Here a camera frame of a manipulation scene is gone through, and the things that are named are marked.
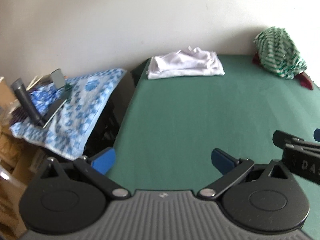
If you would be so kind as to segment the white polo shirt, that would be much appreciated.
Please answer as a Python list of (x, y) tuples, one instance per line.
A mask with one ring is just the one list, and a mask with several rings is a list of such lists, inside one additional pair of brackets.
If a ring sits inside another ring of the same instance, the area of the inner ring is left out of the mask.
[(149, 80), (157, 80), (183, 76), (223, 76), (225, 71), (216, 52), (188, 47), (152, 57), (146, 75)]

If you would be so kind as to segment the grey black handheld device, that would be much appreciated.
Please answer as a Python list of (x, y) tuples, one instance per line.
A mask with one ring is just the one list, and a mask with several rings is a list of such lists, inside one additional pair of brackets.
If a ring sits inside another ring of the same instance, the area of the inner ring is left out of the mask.
[(35, 77), (27, 87), (22, 79), (17, 79), (11, 84), (18, 106), (11, 113), (10, 125), (28, 118), (35, 126), (45, 128), (58, 110), (71, 99), (72, 88), (61, 69), (46, 76)]

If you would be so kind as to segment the blue white patterned towel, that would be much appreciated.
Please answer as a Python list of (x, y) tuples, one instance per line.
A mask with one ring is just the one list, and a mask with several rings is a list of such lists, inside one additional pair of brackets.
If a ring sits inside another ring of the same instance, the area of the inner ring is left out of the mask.
[(114, 68), (68, 78), (67, 83), (72, 85), (71, 99), (57, 111), (48, 126), (37, 127), (26, 119), (10, 127), (12, 135), (68, 160), (80, 157), (112, 92), (125, 74), (126, 70)]

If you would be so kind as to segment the green felt table cover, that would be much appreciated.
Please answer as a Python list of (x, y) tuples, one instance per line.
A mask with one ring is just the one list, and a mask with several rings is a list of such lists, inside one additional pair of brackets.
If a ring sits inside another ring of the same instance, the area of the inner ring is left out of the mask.
[(220, 178), (211, 152), (268, 163), (281, 157), (276, 130), (313, 139), (319, 90), (309, 91), (255, 66), (222, 56), (224, 76), (140, 78), (117, 136), (109, 177), (133, 197), (113, 204), (109, 239), (319, 239), (319, 186), (296, 178), (311, 211), (303, 232), (249, 233), (197, 191)]

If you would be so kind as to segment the green white striped garment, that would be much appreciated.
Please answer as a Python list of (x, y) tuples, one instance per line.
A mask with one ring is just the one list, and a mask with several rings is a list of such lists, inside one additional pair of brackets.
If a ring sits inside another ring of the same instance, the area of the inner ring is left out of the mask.
[(263, 30), (254, 44), (262, 67), (277, 77), (292, 80), (307, 69), (306, 61), (284, 28)]

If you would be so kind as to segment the cardboard boxes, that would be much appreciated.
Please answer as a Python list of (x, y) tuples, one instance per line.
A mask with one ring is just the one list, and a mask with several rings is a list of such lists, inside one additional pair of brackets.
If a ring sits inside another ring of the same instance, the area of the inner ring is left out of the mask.
[(10, 127), (24, 121), (20, 108), (5, 78), (1, 77), (1, 239), (18, 239), (26, 232), (19, 202), (35, 176), (30, 167), (38, 147), (13, 136)]

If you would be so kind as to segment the dark red garment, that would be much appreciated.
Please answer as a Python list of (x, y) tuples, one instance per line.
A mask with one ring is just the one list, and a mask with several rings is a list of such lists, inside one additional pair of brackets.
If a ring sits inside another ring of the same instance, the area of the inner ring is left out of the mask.
[[(258, 53), (255, 53), (253, 56), (252, 62), (259, 66), (260, 68), (263, 68)], [(294, 79), (299, 82), (299, 84), (308, 89), (308, 90), (314, 90), (313, 82), (311, 81), (310, 77), (305, 72), (302, 72), (300, 74), (297, 74)]]

